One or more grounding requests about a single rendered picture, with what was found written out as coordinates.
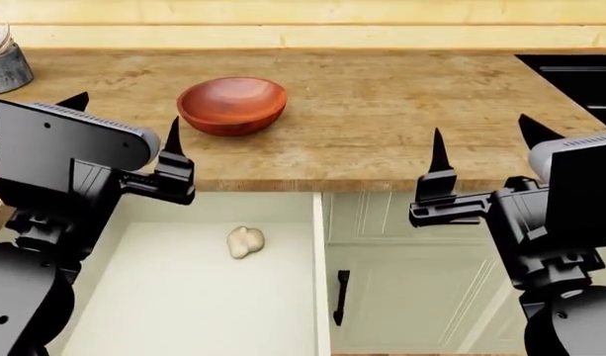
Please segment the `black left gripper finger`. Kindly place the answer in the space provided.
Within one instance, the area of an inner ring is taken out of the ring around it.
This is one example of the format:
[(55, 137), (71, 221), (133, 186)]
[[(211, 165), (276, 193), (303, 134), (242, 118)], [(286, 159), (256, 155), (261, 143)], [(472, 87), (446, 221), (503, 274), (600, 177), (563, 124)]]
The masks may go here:
[(155, 174), (161, 180), (194, 183), (195, 163), (183, 153), (179, 118), (171, 124), (165, 145), (158, 155)]
[(56, 106), (61, 106), (66, 109), (72, 109), (76, 111), (85, 111), (89, 103), (89, 94), (87, 91), (83, 91), (80, 94), (76, 94), (73, 97), (69, 97), (65, 100), (61, 100), (56, 103)]

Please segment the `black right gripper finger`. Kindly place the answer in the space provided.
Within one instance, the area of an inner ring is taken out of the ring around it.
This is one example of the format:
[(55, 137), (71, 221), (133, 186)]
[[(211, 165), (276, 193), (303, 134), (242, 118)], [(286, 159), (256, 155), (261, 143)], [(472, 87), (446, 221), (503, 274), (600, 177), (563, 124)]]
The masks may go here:
[(527, 115), (520, 115), (518, 126), (529, 149), (544, 141), (552, 141), (561, 138), (559, 133), (550, 130), (543, 124), (535, 121)]
[(415, 198), (421, 203), (452, 195), (457, 174), (448, 160), (445, 142), (436, 129), (433, 138), (432, 159), (428, 172), (418, 178)]

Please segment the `pale green drawer front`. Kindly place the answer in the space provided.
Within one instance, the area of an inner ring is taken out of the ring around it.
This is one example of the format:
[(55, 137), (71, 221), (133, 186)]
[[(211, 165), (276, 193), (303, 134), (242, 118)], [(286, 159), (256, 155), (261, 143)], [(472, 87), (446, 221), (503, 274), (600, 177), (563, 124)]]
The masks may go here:
[(325, 242), (333, 245), (475, 245), (488, 242), (484, 223), (413, 227), (411, 192), (324, 193)]

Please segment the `red wooden bowl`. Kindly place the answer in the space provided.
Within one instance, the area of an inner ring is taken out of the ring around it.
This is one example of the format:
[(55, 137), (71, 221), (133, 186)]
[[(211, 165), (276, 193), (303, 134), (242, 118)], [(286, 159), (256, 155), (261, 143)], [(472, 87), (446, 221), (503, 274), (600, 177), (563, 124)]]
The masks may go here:
[(177, 110), (195, 130), (215, 136), (259, 133), (286, 109), (288, 93), (276, 82), (231, 76), (200, 82), (177, 98)]

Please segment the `white open drawer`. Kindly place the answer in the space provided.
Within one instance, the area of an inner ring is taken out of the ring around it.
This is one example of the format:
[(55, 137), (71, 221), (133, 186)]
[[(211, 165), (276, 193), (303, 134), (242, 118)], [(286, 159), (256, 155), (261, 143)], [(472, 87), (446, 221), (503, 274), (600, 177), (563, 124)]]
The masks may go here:
[[(230, 257), (236, 227), (264, 247)], [(321, 196), (122, 198), (76, 281), (57, 356), (330, 356)]]

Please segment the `black cooktop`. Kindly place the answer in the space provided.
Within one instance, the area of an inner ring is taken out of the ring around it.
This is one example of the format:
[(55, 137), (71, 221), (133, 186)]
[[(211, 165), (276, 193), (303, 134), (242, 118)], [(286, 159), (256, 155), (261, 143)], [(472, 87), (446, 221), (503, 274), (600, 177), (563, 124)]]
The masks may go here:
[(518, 54), (516, 57), (606, 127), (606, 54)]

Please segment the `grey utensil holder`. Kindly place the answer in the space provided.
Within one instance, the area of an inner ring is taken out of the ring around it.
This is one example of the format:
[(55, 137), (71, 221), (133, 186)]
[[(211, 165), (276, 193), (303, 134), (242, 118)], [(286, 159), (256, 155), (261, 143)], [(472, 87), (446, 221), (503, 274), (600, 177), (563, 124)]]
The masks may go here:
[(0, 54), (0, 94), (22, 88), (34, 78), (34, 73), (17, 44), (12, 44)]

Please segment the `white garlic bulb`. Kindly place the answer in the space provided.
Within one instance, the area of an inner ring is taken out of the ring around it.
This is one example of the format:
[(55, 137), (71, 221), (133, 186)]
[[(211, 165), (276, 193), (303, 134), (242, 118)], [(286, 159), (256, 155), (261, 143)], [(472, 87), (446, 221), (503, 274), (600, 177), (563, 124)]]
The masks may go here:
[(265, 236), (258, 228), (239, 226), (228, 234), (226, 244), (230, 257), (243, 259), (264, 247)]

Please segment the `pale green cabinet door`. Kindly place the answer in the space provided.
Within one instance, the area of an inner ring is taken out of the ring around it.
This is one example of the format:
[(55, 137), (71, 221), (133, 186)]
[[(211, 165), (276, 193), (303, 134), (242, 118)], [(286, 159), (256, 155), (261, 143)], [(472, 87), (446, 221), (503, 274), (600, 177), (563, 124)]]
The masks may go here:
[(330, 246), (329, 305), (349, 270), (339, 353), (521, 353), (525, 318), (490, 245)]

